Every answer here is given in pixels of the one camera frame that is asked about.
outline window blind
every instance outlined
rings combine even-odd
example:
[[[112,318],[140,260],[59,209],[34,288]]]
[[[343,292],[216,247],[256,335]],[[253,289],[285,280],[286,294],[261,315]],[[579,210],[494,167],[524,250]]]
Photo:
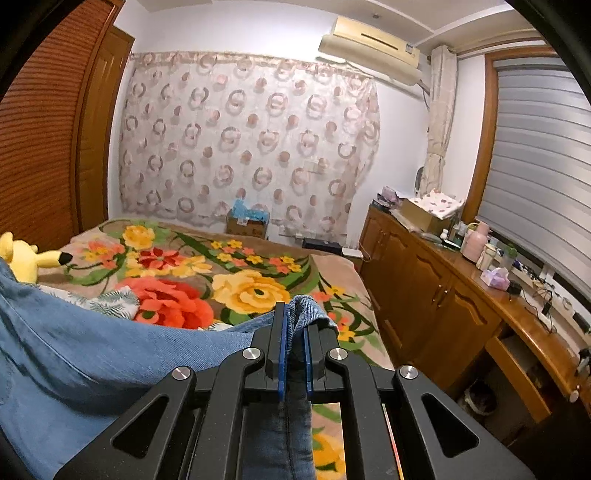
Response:
[[[591,300],[591,106],[560,59],[493,65],[498,118],[477,218]]]

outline pink thermos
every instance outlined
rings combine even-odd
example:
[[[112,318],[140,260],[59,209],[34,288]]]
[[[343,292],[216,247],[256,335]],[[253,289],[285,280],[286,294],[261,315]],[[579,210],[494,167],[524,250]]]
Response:
[[[466,239],[466,245],[462,250],[462,255],[468,260],[474,263],[478,262],[480,254],[484,250],[484,246],[488,243],[488,232],[491,231],[488,225],[484,222],[480,222],[476,230],[470,234],[470,237]]]

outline sheer curtain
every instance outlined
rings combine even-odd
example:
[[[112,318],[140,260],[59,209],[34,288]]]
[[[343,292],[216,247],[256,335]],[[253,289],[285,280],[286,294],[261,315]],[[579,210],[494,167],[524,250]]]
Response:
[[[124,212],[199,227],[235,199],[284,234],[342,241],[380,135],[375,83],[322,63],[144,53],[122,119]]]

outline trash bin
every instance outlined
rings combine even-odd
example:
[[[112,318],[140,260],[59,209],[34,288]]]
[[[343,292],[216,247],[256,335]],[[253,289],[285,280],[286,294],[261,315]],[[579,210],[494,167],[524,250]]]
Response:
[[[482,380],[476,380],[465,390],[457,404],[478,423],[484,424],[486,417],[496,410],[496,395]]]

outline pikachu plush toy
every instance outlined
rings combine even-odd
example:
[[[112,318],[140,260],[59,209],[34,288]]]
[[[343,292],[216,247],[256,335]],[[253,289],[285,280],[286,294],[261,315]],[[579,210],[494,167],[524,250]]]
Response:
[[[36,245],[14,240],[10,232],[0,236],[0,258],[6,261],[17,280],[25,283],[37,283],[39,268],[59,267],[72,260],[70,254],[57,250],[38,254]]]

